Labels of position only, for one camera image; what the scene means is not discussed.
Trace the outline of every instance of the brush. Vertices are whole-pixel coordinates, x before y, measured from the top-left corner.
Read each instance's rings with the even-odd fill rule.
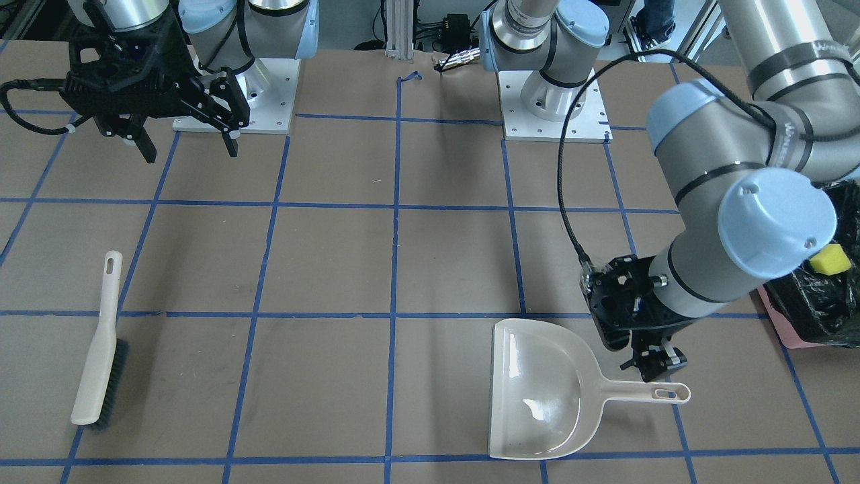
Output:
[[[89,344],[71,410],[72,424],[85,425],[94,431],[102,431],[110,424],[117,387],[128,358],[128,343],[116,337],[121,271],[122,254],[108,252],[101,273],[99,324]]]

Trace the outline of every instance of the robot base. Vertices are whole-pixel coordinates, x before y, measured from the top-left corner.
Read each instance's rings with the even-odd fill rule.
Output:
[[[251,107],[249,125],[242,133],[289,134],[292,111],[296,102],[298,74],[301,61],[296,59],[258,59],[268,70],[266,92],[248,99]],[[174,131],[217,133],[218,130],[192,117],[176,118]]]
[[[533,115],[525,108],[519,96],[530,74],[531,71],[499,72],[499,92],[501,113],[505,121],[505,138],[515,141],[557,142],[562,132],[562,123],[546,121]],[[607,137],[612,140],[609,118],[606,117],[606,108],[597,82],[592,83],[588,89],[591,92],[588,93],[582,111],[568,124],[566,141],[603,143]]]

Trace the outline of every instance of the dustpan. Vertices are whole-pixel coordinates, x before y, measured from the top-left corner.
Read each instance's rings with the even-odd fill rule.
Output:
[[[509,319],[493,330],[489,454],[552,459],[594,437],[608,400],[686,403],[682,383],[616,382],[579,336],[543,321]]]

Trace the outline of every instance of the yellow object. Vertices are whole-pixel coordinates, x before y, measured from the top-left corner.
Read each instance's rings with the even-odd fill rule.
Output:
[[[839,244],[828,244],[821,249],[821,252],[810,258],[809,263],[816,272],[825,276],[832,276],[851,268],[851,260]]]

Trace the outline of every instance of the person's leg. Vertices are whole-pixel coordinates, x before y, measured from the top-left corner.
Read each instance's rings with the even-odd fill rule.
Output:
[[[675,0],[645,0],[645,8],[636,14],[636,24],[656,43],[672,37],[675,30]]]

